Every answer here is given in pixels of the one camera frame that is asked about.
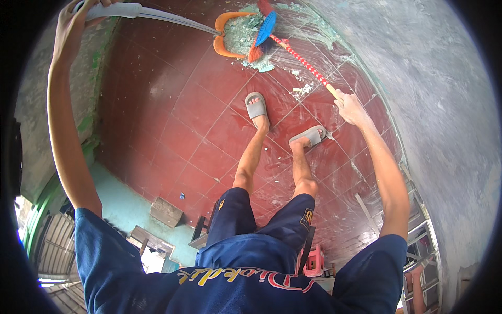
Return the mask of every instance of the gray concrete wall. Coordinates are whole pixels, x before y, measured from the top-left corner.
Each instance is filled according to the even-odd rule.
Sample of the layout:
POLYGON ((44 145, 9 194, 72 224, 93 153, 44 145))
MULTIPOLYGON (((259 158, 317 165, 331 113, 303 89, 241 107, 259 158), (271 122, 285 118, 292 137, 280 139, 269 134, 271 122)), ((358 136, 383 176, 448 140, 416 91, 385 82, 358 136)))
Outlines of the gray concrete wall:
POLYGON ((387 100, 444 263, 444 311, 461 267, 480 261, 499 201, 500 127, 473 40, 438 0, 308 0, 387 100))
MULTIPOLYGON (((54 49, 57 17, 41 33, 34 47, 18 93, 16 119, 23 139, 21 194, 34 202, 56 172, 47 124, 47 75, 54 49)), ((77 59, 71 69, 70 88, 80 141, 92 134, 100 84, 100 66, 116 19, 106 19, 84 32, 77 59)))

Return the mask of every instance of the broom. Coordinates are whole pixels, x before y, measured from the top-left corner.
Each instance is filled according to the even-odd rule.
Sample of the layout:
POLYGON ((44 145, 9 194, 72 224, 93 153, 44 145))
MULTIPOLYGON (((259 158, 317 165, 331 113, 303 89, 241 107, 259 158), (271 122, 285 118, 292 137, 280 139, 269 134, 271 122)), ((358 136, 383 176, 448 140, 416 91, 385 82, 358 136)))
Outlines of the broom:
POLYGON ((258 60, 261 56, 263 56, 263 51, 260 48, 260 44, 263 43, 267 37, 270 37, 281 47, 286 49, 286 51, 291 53, 293 57, 295 57, 298 61, 300 61, 300 63, 302 63, 321 82, 321 84, 328 89, 328 91, 338 101, 343 103, 342 99, 338 96, 338 93, 336 92, 335 88, 324 78, 324 76, 322 76, 321 73, 319 73, 312 65, 310 65, 307 62, 307 60, 302 58, 296 51, 294 51, 291 48, 287 39, 281 40, 272 34, 272 29, 274 27, 276 15, 270 3, 268 3, 267 0, 258 0, 258 9, 260 9, 262 14, 267 18, 265 18, 265 21, 263 22, 262 27, 260 28, 260 31, 258 32, 257 37, 255 38, 255 42, 253 43, 251 49, 249 50, 249 55, 247 57, 248 61, 254 62, 258 60))

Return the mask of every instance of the navy blue t-shirt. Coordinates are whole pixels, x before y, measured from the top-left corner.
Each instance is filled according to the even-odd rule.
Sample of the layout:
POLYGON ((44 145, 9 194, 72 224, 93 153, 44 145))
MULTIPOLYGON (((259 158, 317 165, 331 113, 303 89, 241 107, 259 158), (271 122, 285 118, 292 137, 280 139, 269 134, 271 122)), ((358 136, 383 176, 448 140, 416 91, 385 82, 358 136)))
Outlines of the navy blue t-shirt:
POLYGON ((145 274, 136 247, 87 209, 75 214, 77 267, 89 313, 395 313, 406 241, 373 242, 336 275, 333 296, 291 275, 296 253, 265 235, 200 250, 196 266, 145 274))

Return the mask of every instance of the hand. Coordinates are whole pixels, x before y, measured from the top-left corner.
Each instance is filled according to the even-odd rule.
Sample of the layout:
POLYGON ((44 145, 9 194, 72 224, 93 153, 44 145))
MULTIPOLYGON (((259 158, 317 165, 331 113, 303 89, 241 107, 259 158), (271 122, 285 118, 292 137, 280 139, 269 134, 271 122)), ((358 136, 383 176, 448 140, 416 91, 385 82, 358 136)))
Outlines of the hand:
POLYGON ((336 93, 342 101, 335 100, 334 102, 338 106, 338 112, 345 121, 357 127, 362 127, 364 124, 371 122, 371 118, 355 94, 345 94, 339 89, 336 90, 336 93))
MULTIPOLYGON (((97 18, 91 21, 85 21, 85 16, 91 7, 98 0, 85 0, 84 4, 73 14, 72 10, 80 0, 73 0, 61 12, 58 17, 56 27, 56 40, 54 42, 54 53, 52 63, 70 67, 80 50, 80 41, 84 30, 90 26, 96 25, 105 18, 97 18)), ((103 0, 102 4, 107 7, 117 0, 103 0)))

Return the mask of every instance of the pink plastic stool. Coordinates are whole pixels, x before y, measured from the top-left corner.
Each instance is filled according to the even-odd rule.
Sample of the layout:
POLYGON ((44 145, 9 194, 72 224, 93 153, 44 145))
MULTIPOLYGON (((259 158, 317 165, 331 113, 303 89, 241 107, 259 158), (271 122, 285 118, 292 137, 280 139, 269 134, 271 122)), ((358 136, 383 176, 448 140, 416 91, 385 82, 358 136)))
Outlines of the pink plastic stool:
MULTIPOLYGON (((300 252, 297 268, 300 266, 300 257, 302 256, 303 249, 300 252)), ((318 277, 324 272, 324 250, 317 244, 315 249, 309 252, 309 257, 305 266, 303 266, 303 274, 307 277, 318 277)))

